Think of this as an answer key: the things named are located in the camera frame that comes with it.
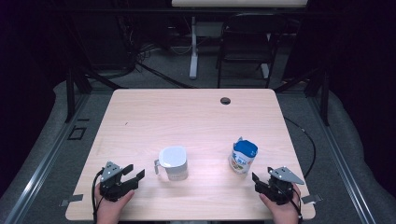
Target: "wooden tabletop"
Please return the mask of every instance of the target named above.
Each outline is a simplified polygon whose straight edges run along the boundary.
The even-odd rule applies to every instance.
[[[223,105],[223,97],[231,103]],[[259,148],[246,175],[236,174],[228,163],[233,143],[241,136]],[[169,181],[162,167],[155,175],[154,161],[170,146],[186,148],[186,180]],[[251,173],[266,182],[267,167],[287,166],[304,180],[271,90],[114,91],[74,192],[83,194],[83,200],[69,204],[68,219],[92,220],[92,181],[107,161],[134,165],[124,181],[146,169],[121,220],[269,219]],[[299,188],[302,196],[309,194],[307,185]],[[302,213],[312,218],[315,208],[303,204]]]
[[[307,0],[172,0],[173,7],[305,7]]]

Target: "chair backrest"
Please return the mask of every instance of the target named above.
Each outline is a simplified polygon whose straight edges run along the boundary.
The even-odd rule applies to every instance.
[[[282,34],[287,24],[287,19],[277,14],[239,13],[224,22],[222,32]]]

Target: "human hand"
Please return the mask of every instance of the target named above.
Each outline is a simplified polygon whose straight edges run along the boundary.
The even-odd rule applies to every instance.
[[[293,201],[298,206],[301,192],[297,185],[293,183],[295,191],[293,192]],[[267,198],[264,194],[260,194],[262,202],[270,209],[273,214],[274,222],[276,224],[293,224],[298,223],[298,213],[292,203],[288,202],[282,205],[277,205]]]
[[[132,197],[134,197],[134,191],[130,190],[123,197],[116,202],[111,202],[106,199],[102,200],[99,190],[100,184],[95,187],[95,199],[97,210],[97,224],[116,224],[119,223],[122,208],[127,204]]]

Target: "white mug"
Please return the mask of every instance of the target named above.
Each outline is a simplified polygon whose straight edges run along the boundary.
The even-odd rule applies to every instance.
[[[187,152],[184,147],[166,147],[154,162],[155,174],[158,166],[165,168],[169,180],[184,180],[189,176],[187,169]]]

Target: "table hole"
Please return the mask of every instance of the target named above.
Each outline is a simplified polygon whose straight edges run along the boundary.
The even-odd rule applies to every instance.
[[[223,97],[223,98],[220,99],[220,102],[221,102],[222,105],[229,105],[231,100],[228,97]]]

